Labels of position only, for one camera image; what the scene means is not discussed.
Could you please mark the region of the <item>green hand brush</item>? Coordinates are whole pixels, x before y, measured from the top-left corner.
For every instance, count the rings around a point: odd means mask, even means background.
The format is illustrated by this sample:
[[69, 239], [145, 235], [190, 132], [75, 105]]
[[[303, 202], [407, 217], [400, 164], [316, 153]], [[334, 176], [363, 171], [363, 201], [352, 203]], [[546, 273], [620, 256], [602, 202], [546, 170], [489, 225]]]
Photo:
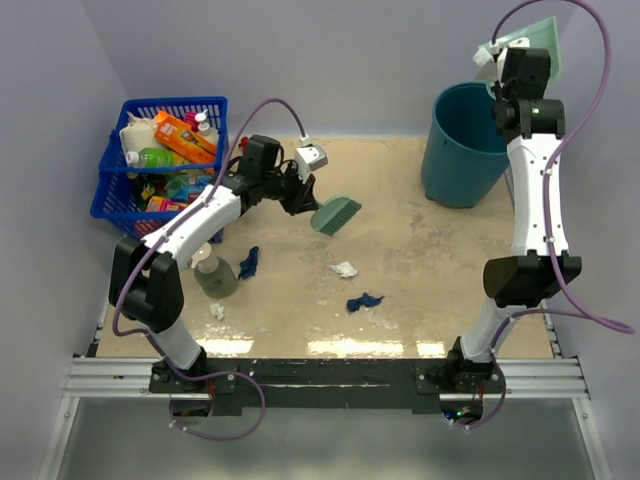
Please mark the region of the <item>green hand brush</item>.
[[310, 220], [311, 228], [318, 233], [334, 236], [361, 208], [362, 205], [349, 196], [334, 196], [318, 204]]

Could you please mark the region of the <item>green plastic dustpan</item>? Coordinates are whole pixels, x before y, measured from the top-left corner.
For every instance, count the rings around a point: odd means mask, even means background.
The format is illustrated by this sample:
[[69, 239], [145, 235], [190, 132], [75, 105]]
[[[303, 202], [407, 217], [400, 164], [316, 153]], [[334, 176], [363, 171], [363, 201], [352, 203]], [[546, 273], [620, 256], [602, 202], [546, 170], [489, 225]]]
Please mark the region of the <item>green plastic dustpan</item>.
[[506, 60], [508, 48], [532, 48], [545, 50], [551, 59], [550, 81], [555, 82], [560, 75], [561, 57], [559, 49], [559, 37], [556, 17], [548, 17], [527, 27], [513, 31], [509, 34], [498, 36], [495, 41], [489, 41], [501, 47], [501, 52], [495, 57], [493, 63], [488, 63], [483, 68], [478, 67], [476, 79], [492, 85], [499, 80]]

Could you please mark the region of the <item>white paper wad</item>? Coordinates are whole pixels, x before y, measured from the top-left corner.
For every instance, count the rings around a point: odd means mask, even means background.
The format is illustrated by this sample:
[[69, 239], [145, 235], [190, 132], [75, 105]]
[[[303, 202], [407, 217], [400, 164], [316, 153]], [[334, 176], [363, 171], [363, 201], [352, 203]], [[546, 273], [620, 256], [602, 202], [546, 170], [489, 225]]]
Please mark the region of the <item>white paper wad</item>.
[[349, 261], [332, 264], [329, 266], [329, 268], [341, 278], [353, 278], [358, 274], [358, 269], [354, 267]]

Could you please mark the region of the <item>blue scrap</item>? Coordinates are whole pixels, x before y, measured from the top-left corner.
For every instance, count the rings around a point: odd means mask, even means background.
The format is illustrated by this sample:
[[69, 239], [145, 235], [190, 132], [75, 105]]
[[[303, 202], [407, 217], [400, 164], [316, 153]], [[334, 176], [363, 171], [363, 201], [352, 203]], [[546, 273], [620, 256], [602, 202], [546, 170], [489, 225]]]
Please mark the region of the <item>blue scrap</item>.
[[382, 303], [384, 296], [372, 296], [368, 293], [363, 293], [361, 296], [349, 299], [346, 302], [346, 310], [348, 313], [355, 313], [362, 308], [373, 308]]
[[258, 246], [251, 247], [247, 258], [240, 262], [240, 270], [238, 273], [239, 280], [249, 279], [256, 274], [259, 262], [259, 252], [260, 248]]

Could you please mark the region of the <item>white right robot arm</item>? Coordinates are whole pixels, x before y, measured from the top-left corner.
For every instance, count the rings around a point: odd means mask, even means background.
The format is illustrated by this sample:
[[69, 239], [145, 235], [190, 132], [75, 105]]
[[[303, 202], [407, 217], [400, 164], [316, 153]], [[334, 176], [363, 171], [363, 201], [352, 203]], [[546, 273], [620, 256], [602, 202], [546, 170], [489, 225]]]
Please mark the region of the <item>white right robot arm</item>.
[[485, 264], [482, 313], [456, 339], [439, 373], [459, 393], [493, 376], [494, 356], [510, 321], [532, 312], [582, 269], [581, 258], [569, 253], [562, 227], [554, 152], [565, 135], [565, 112], [561, 101], [544, 96], [551, 64], [548, 50], [519, 38], [494, 48], [486, 66], [496, 99], [492, 114], [512, 172], [515, 223], [510, 255]]

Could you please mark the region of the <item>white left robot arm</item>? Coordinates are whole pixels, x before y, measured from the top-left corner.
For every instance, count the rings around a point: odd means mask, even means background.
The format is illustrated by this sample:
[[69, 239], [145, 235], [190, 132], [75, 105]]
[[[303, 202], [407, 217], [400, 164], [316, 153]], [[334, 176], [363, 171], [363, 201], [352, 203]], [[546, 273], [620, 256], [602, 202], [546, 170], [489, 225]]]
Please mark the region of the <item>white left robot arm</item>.
[[112, 330], [119, 337], [122, 317], [173, 365], [171, 378], [185, 392], [207, 380], [203, 348], [181, 318], [184, 295], [180, 271], [215, 233], [263, 200], [275, 200], [290, 215], [317, 211], [315, 171], [326, 166], [322, 147], [303, 137], [292, 158], [280, 161], [279, 141], [253, 135], [244, 152], [223, 162], [219, 174], [176, 217], [136, 239], [126, 236], [114, 252], [109, 302]]

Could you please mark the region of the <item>teal plastic trash bin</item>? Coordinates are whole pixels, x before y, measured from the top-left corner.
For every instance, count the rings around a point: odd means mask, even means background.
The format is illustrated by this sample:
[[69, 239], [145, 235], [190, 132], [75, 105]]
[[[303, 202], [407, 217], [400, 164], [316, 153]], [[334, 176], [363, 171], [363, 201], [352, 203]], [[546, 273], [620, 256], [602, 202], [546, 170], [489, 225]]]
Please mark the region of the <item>teal plastic trash bin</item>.
[[421, 164], [427, 199], [448, 208], [473, 208], [504, 174], [508, 159], [496, 133], [494, 104], [483, 83], [454, 85], [436, 98]]

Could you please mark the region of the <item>white pump lotion bottle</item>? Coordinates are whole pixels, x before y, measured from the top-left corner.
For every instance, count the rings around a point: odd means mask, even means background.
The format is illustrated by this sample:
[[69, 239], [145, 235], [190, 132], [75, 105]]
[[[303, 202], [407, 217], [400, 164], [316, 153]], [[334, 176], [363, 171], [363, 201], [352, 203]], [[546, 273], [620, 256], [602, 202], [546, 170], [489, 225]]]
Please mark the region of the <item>white pump lotion bottle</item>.
[[216, 146], [218, 144], [219, 134], [215, 126], [211, 123], [208, 112], [197, 112], [194, 119], [197, 122], [198, 135], [209, 144]]

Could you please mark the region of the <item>clear soap pump bottle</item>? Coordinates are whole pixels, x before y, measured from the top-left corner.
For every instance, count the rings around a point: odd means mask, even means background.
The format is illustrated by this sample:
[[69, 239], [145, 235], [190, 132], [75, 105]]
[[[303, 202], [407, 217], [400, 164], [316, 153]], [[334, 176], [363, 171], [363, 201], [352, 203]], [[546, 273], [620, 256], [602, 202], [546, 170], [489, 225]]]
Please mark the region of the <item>clear soap pump bottle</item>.
[[238, 279], [232, 267], [214, 253], [209, 243], [202, 245], [192, 260], [195, 280], [208, 297], [222, 299], [237, 290]]

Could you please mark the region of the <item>small white scrap front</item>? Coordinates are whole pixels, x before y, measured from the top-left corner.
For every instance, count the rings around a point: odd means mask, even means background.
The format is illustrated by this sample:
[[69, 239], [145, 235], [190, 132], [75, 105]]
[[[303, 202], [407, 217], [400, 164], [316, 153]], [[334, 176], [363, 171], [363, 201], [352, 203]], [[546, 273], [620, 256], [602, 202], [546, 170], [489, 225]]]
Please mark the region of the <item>small white scrap front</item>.
[[220, 302], [210, 304], [209, 312], [211, 316], [218, 321], [221, 321], [225, 318], [225, 307]]

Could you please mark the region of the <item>orange carton box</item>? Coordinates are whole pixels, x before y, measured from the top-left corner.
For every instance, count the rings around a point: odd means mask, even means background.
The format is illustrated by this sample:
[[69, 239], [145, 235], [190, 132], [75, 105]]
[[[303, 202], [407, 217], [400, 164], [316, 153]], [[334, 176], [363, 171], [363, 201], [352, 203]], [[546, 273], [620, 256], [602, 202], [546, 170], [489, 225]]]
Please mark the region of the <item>orange carton box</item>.
[[153, 121], [156, 125], [154, 137], [163, 146], [190, 163], [204, 165], [216, 161], [217, 147], [193, 132], [189, 124], [164, 111], [159, 111]]

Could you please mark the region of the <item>blue plastic basket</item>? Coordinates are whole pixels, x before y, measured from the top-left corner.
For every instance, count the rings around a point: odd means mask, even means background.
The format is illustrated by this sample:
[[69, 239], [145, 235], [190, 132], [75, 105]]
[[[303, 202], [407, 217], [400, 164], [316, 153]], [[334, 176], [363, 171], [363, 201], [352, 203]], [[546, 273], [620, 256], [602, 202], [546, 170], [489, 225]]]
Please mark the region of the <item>blue plastic basket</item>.
[[[153, 193], [148, 186], [160, 187], [175, 177], [209, 175], [219, 170], [229, 143], [227, 107], [228, 101], [223, 96], [141, 98], [126, 101], [98, 165], [98, 185], [90, 207], [91, 216], [104, 219], [121, 232], [137, 238], [171, 220], [174, 216], [172, 211], [146, 210]], [[215, 161], [204, 165], [189, 164], [167, 168], [128, 167], [120, 131], [128, 125], [132, 116], [152, 119], [160, 111], [180, 119], [189, 112], [206, 113], [209, 123], [219, 135]]]

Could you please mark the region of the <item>green drink bottle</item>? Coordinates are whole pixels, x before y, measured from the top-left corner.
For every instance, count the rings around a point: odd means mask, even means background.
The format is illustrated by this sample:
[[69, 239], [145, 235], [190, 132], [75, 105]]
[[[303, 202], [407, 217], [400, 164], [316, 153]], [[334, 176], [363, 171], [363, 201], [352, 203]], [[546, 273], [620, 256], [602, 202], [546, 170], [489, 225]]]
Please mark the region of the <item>green drink bottle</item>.
[[125, 161], [128, 167], [143, 168], [172, 168], [175, 167], [174, 155], [171, 151], [146, 147], [140, 151], [128, 151], [125, 154]]

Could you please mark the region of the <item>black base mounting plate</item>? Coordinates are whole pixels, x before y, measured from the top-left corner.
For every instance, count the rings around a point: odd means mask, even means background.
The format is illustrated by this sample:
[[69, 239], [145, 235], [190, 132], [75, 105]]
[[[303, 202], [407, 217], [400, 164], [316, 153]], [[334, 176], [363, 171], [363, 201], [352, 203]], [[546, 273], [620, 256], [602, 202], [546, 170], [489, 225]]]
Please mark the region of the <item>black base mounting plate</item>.
[[149, 390], [211, 401], [217, 416], [247, 408], [385, 409], [442, 413], [470, 422], [481, 396], [505, 387], [493, 364], [449, 359], [216, 359], [180, 377], [163, 361], [151, 367]]

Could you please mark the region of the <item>aluminium rail frame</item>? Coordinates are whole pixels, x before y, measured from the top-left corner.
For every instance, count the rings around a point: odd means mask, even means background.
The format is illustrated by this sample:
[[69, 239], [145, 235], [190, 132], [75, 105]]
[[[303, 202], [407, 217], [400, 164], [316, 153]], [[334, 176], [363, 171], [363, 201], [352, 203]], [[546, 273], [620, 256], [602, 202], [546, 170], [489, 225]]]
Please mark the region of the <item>aluminium rail frame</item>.
[[[401, 358], [350, 358], [401, 359]], [[175, 401], [204, 400], [193, 394], [177, 397], [153, 394], [149, 390], [153, 358], [97, 358], [76, 356], [63, 388], [53, 433], [39, 476], [54, 479], [61, 469], [79, 401], [82, 398], [171, 398]], [[611, 476], [604, 448], [594, 424], [590, 423], [590, 400], [582, 366], [578, 359], [503, 359], [495, 368], [505, 382], [499, 394], [480, 399], [569, 399], [573, 403], [579, 432], [593, 473], [598, 479]]]

